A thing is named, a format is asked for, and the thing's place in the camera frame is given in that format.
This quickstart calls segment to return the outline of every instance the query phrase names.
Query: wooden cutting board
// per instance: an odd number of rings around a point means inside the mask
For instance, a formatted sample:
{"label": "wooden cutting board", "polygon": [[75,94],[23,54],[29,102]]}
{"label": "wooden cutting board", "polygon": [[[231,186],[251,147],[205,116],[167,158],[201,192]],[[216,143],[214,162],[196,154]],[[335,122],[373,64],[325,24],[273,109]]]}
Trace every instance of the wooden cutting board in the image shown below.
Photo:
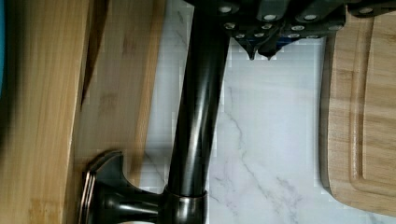
{"label": "wooden cutting board", "polygon": [[138,184],[163,10],[164,0],[7,1],[0,224],[76,223],[82,171],[107,149],[123,150]]}
{"label": "wooden cutting board", "polygon": [[396,14],[349,17],[329,38],[319,151],[322,183],[341,203],[396,217]]}

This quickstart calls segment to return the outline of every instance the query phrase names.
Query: cutting board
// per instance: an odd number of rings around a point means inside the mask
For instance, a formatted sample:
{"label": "cutting board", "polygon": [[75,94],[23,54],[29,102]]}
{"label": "cutting board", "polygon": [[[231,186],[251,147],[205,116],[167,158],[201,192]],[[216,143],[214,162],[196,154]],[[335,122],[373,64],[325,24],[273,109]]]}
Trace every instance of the cutting board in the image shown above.
{"label": "cutting board", "polygon": [[100,152],[121,149],[138,184],[164,0],[13,0],[6,12],[0,224],[76,223]]}
{"label": "cutting board", "polygon": [[396,14],[348,17],[328,39],[319,122],[324,187],[396,217]]}

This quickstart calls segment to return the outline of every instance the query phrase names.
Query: white marble surface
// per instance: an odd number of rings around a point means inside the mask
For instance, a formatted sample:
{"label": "white marble surface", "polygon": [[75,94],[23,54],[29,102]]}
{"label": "white marble surface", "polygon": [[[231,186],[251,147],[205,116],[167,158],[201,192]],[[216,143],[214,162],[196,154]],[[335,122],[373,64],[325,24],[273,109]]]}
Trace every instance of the white marble surface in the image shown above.
{"label": "white marble surface", "polygon": [[[167,181],[192,7],[168,0],[141,187]],[[207,223],[385,224],[332,198],[318,176],[323,40],[285,47],[272,61],[232,41],[209,168]]]}

